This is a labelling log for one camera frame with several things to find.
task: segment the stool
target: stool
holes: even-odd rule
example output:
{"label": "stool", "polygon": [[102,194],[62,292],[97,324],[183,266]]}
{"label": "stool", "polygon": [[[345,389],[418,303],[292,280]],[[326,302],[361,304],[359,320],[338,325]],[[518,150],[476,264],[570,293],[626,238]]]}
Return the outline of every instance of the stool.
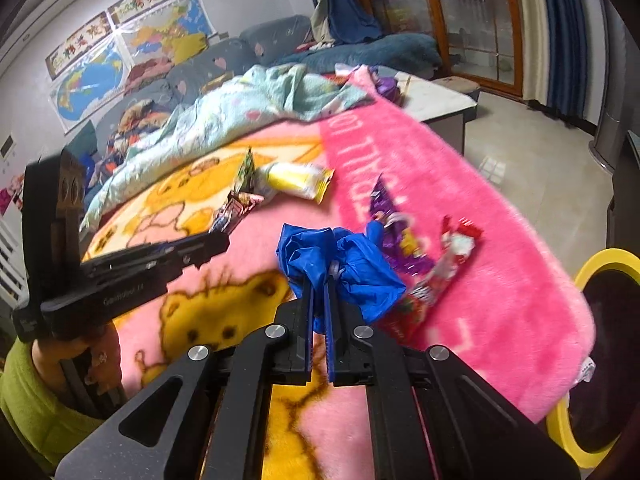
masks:
{"label": "stool", "polygon": [[[476,103],[478,102],[478,98],[480,97],[480,85],[475,81],[471,81],[470,79],[465,79],[463,77],[459,77],[457,75],[453,75],[450,77],[443,77],[442,79],[434,79],[431,81],[436,85],[444,86],[450,90],[454,90],[461,94],[466,94],[471,97]],[[469,110],[465,110],[464,118],[465,123],[469,121],[473,121],[478,114],[478,107],[469,108]]]}

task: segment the candy wrapper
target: candy wrapper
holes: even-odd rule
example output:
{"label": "candy wrapper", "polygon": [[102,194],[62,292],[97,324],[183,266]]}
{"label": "candy wrapper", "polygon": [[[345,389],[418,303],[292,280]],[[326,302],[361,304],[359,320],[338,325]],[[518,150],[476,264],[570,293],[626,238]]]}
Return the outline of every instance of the candy wrapper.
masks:
{"label": "candy wrapper", "polygon": [[445,216],[442,223],[442,256],[427,276],[381,320],[381,326],[399,341],[410,339],[462,265],[469,260],[481,235],[482,230],[469,220],[462,219],[453,228],[450,217]]}
{"label": "candy wrapper", "polygon": [[254,176],[254,154],[251,152],[251,148],[249,148],[246,150],[246,155],[242,160],[242,164],[240,164],[240,168],[238,168],[238,174],[236,174],[231,189],[236,195],[238,195],[238,193],[254,192]]}
{"label": "candy wrapper", "polygon": [[422,252],[409,226],[409,219],[394,204],[382,176],[371,193],[369,214],[384,227],[382,253],[396,272],[423,276],[433,268],[433,260]]}
{"label": "candy wrapper", "polygon": [[293,196],[322,202],[334,170],[315,164],[272,162],[256,171],[256,186],[270,188]]}
{"label": "candy wrapper", "polygon": [[216,217],[209,232],[220,231],[227,235],[231,234],[241,220],[263,201],[264,197],[260,195],[229,192],[225,205],[216,211]]}

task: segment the red candy wrapper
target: red candy wrapper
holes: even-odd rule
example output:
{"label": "red candy wrapper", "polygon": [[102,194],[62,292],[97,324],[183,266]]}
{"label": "red candy wrapper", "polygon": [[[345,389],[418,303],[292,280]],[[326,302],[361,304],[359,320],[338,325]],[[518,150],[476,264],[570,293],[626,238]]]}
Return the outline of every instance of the red candy wrapper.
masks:
{"label": "red candy wrapper", "polygon": [[469,220],[463,218],[453,228],[451,218],[445,216],[442,221],[442,256],[426,277],[380,320],[380,326],[392,333],[398,341],[410,339],[460,267],[469,260],[481,236],[482,230]]}

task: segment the yellow snack package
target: yellow snack package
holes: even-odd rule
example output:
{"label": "yellow snack package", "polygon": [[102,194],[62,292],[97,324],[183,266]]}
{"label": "yellow snack package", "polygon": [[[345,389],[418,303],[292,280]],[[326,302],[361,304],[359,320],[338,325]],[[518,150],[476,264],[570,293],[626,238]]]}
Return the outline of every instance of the yellow snack package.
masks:
{"label": "yellow snack package", "polygon": [[314,164],[294,164],[292,162],[272,162],[258,168],[269,187],[293,196],[322,202],[334,170],[327,170]]}

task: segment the green sleeve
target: green sleeve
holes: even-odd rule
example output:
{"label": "green sleeve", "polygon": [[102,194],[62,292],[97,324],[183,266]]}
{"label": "green sleeve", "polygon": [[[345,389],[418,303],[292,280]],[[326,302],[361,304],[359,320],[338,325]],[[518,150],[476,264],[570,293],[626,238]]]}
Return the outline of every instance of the green sleeve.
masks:
{"label": "green sleeve", "polygon": [[35,370],[31,345],[19,341],[9,351],[0,376],[0,408],[47,473],[102,423],[62,404]]}

